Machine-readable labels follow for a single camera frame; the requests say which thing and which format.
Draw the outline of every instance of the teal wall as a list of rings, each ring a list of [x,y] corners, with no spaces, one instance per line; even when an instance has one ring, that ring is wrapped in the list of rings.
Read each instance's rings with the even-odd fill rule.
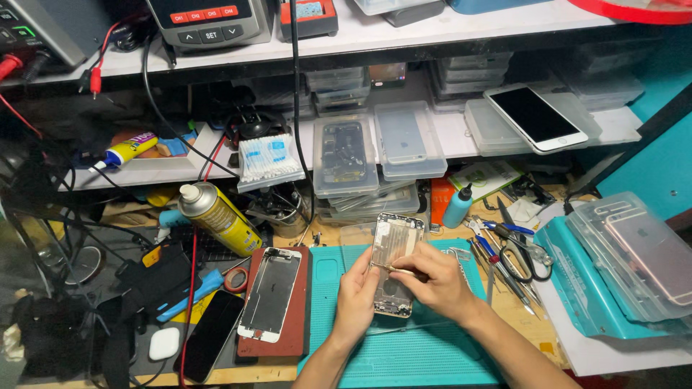
[[[692,26],[668,28],[664,35],[660,50],[635,70],[644,94],[630,108],[641,121],[647,121],[692,82]],[[663,219],[692,208],[692,114],[597,188],[604,197],[634,192]]]

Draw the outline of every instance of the wooden desk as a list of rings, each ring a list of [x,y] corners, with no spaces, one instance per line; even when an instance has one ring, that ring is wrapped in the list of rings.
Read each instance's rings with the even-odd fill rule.
[[[558,200],[561,200],[564,194],[563,186],[543,186],[545,189],[549,190]],[[501,193],[498,193],[502,202],[509,206],[511,202]],[[493,194],[489,197],[489,203],[492,206],[496,206],[496,195]],[[468,212],[469,215],[479,215],[483,219],[502,221],[500,216],[500,211],[489,211],[487,210],[482,201],[479,201],[471,206]],[[319,220],[316,219],[311,225],[308,233],[305,235],[303,243],[310,245],[313,241],[312,236],[316,235],[317,232],[322,233],[320,243],[326,244],[327,246],[338,246],[340,245],[340,227],[333,226],[323,226],[319,224]],[[455,239],[462,238],[468,239],[473,236],[473,231],[464,227],[463,225],[458,228],[450,229],[444,228],[440,234],[431,235],[432,239]],[[286,247],[293,246],[300,237],[294,239],[284,239],[281,237],[274,237],[275,247]],[[478,269],[481,279],[483,281],[487,280],[487,277],[483,270],[479,267]],[[503,284],[498,283],[498,287],[493,288],[493,309],[507,321],[512,327],[514,327],[520,334],[527,338],[531,343],[533,343],[539,350],[543,350],[545,354],[551,361],[553,361],[561,369],[569,369],[570,365],[567,362],[567,358],[557,344],[557,336],[552,324],[548,320],[547,316],[540,307],[534,307],[536,314],[540,317],[537,318],[529,314],[523,307],[519,299],[509,291]],[[208,385],[214,384],[228,384],[228,383],[255,383],[255,382],[275,382],[275,381],[294,381],[297,375],[297,364],[298,358],[295,357],[262,357],[256,365],[248,366],[244,368],[228,368],[228,369],[216,369],[212,373],[209,380],[205,383]],[[151,379],[153,375],[142,375],[137,376],[137,380],[140,382],[145,382]],[[149,386],[177,386],[178,376],[177,374],[169,373],[162,374]],[[42,389],[42,388],[69,388],[69,389],[82,389],[82,388],[94,388],[90,383],[85,381],[71,381],[63,384],[58,383],[47,383],[43,385],[31,385],[31,386],[20,386],[20,388],[27,389]]]

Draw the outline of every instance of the blue bottle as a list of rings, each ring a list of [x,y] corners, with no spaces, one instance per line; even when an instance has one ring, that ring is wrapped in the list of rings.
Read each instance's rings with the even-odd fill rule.
[[[442,224],[447,228],[457,228],[464,220],[468,209],[471,207],[471,183],[459,192],[456,192],[447,204],[447,209],[442,216]]]

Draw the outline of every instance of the wrist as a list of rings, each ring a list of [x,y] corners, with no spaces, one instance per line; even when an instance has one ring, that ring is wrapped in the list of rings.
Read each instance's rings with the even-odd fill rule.
[[[472,303],[464,305],[462,309],[463,312],[454,320],[466,331],[482,326],[487,320],[487,311],[493,311],[485,301],[476,296],[473,296]]]
[[[353,341],[351,339],[346,339],[343,336],[334,334],[333,332],[329,334],[323,345],[327,350],[336,356],[348,356],[356,346],[358,341]]]

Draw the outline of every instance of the yellow spray can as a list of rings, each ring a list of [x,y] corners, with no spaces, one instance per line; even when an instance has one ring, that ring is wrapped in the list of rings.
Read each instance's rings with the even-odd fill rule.
[[[185,184],[180,187],[180,193],[180,212],[234,253],[250,256],[262,245],[262,238],[245,215],[213,184]]]

